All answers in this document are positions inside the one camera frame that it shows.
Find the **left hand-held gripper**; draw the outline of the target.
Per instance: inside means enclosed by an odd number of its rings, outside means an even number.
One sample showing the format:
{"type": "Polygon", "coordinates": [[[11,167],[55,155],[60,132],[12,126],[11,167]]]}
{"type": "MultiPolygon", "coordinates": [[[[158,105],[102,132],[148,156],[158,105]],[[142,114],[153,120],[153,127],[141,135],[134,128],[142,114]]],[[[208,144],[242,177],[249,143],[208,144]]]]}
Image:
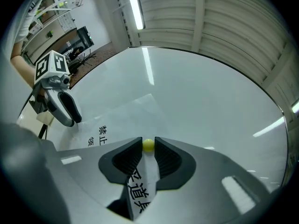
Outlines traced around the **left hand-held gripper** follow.
{"type": "Polygon", "coordinates": [[[36,62],[33,100],[29,103],[37,114],[48,110],[66,127],[80,123],[82,116],[69,94],[70,76],[65,56],[51,50],[36,62]]]}

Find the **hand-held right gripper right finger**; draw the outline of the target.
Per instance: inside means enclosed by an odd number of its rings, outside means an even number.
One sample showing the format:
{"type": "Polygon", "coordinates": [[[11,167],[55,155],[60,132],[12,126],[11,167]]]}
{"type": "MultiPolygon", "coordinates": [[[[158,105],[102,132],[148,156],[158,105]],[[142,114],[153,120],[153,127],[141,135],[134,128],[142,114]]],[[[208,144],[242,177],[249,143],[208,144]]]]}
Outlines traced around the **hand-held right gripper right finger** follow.
{"type": "Polygon", "coordinates": [[[254,224],[274,199],[255,176],[227,156],[156,137],[160,179],[140,224],[254,224]]]}

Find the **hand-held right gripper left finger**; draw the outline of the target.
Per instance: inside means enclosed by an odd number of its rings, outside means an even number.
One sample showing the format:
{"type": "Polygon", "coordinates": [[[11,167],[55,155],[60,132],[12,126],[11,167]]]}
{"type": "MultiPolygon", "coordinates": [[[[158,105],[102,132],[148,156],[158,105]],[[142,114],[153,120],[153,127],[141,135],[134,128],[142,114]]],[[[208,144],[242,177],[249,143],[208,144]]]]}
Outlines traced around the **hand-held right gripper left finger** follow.
{"type": "Polygon", "coordinates": [[[72,224],[131,224],[127,182],[142,157],[142,138],[57,151],[71,181],[65,198],[72,224]]]}

